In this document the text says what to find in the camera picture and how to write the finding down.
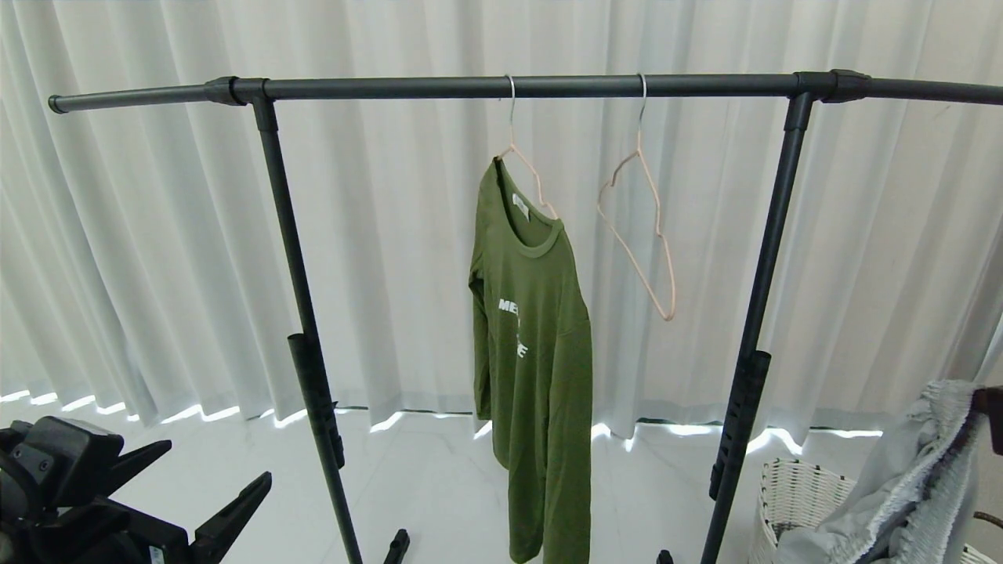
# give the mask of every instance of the green shirt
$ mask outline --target green shirt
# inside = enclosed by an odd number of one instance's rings
[[[509,553],[589,561],[592,327],[561,220],[495,159],[480,181],[473,258],[474,398],[509,470]]]

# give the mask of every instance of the white tile floor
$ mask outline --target white tile floor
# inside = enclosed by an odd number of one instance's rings
[[[0,427],[58,411],[55,403],[3,403]],[[280,430],[272,417],[203,422],[196,415],[144,429],[123,412],[99,415],[93,405],[61,414],[120,433],[127,450],[173,440],[172,453],[115,498],[190,534],[245,484],[271,471],[272,493],[226,562],[346,562],[305,419]],[[411,535],[407,564],[509,562],[506,472],[489,439],[473,439],[469,417],[404,413],[375,433],[363,411],[341,414],[338,422],[347,459],[342,478],[366,562],[383,561],[398,528]],[[632,444],[597,437],[592,562],[650,564],[663,548],[680,564],[698,562],[713,508],[707,487],[717,440],[716,431],[680,437],[648,425],[638,427]],[[813,433],[802,458],[856,476],[874,441]],[[775,438],[748,457],[721,563],[745,561],[761,465],[775,457],[790,457]]]

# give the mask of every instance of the black metal clothes rack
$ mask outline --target black metal clothes rack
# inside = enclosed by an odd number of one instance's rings
[[[776,179],[766,216],[759,260],[749,298],[735,374],[724,415],[717,460],[711,470],[710,497],[714,512],[703,549],[702,564],[717,561],[734,501],[738,478],[745,460],[749,435],[755,420],[769,368],[770,354],[758,349],[766,299],[780,248],[784,220],[793,190],[797,161],[814,102],[840,103],[862,98],[938,100],[1003,105],[1003,86],[923,80],[872,78],[852,70],[794,72],[792,74],[650,74],[647,94],[667,96],[775,96],[788,98],[783,124]],[[515,77],[519,97],[637,97],[642,82],[637,75],[624,76],[523,76]],[[361,564],[358,541],[352,527],[339,470],[345,464],[344,449],[335,419],[334,402],[324,369],[317,321],[307,283],[292,199],[279,144],[275,114],[277,100],[377,99],[377,98],[505,98],[512,95],[508,77],[436,78],[315,78],[270,80],[224,76],[205,84],[144,88],[49,98],[57,113],[134,105],[212,101],[254,107],[261,131],[265,162],[275,198],[276,211],[292,277],[296,305],[303,329],[289,337],[297,377],[306,403],[328,492],[351,564]],[[391,543],[384,564],[399,564],[409,537],[403,529]],[[658,564],[671,562],[662,551]]]

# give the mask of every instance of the white woven basket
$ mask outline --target white woven basket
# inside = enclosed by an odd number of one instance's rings
[[[855,481],[817,465],[776,459],[763,465],[749,564],[772,564],[777,535],[817,527],[854,489]],[[970,546],[961,564],[996,564]]]

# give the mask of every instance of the white curtain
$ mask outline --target white curtain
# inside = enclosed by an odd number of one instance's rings
[[[1003,3],[3,2],[0,394],[155,421],[301,408],[258,133],[211,103],[55,115],[52,93],[291,77],[790,72],[1003,84]],[[474,195],[509,100],[297,101],[280,133],[334,396],[374,420],[468,411]],[[596,420],[720,419],[785,100],[650,99],[673,250],[661,321],[596,214],[637,99],[520,100],[594,326]],[[815,104],[760,348],[760,425],[864,428],[975,378],[1003,310],[1003,109]],[[511,167],[528,187],[528,174]],[[636,168],[605,206],[667,296]]]

